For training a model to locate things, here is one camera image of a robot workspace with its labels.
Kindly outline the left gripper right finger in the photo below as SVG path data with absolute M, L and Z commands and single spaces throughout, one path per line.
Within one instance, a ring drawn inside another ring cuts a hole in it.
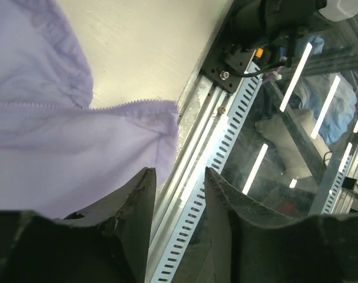
M 230 264 L 216 282 L 358 282 L 358 214 L 293 219 L 223 187 Z

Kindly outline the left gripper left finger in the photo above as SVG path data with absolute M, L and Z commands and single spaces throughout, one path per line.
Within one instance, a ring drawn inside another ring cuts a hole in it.
M 0 211 L 0 282 L 144 282 L 156 171 L 64 219 Z

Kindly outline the lavender zip jacket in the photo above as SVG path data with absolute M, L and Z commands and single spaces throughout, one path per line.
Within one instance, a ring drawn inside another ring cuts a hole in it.
M 174 101 L 91 109 L 91 69 L 55 1 L 0 1 L 0 210 L 63 218 L 177 154 Z

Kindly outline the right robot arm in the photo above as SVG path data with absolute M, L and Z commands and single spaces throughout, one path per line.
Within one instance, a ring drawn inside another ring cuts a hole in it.
M 235 54 L 295 41 L 358 14 L 358 1 L 234 1 L 228 16 L 226 51 Z

